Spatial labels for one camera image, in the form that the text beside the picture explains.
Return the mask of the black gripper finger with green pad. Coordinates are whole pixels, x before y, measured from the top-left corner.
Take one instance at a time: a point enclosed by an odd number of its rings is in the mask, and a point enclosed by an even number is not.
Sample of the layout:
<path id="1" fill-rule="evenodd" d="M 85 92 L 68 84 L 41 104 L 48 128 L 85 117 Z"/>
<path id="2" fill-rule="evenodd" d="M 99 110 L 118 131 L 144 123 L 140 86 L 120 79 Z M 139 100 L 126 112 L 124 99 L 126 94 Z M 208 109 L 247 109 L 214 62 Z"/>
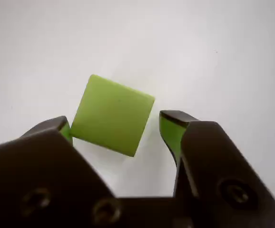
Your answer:
<path id="1" fill-rule="evenodd" d="M 119 202 L 73 147 L 66 117 L 0 144 L 0 228 L 113 227 Z"/>
<path id="2" fill-rule="evenodd" d="M 275 228 L 274 197 L 218 123 L 162 110 L 159 131 L 193 227 Z"/>

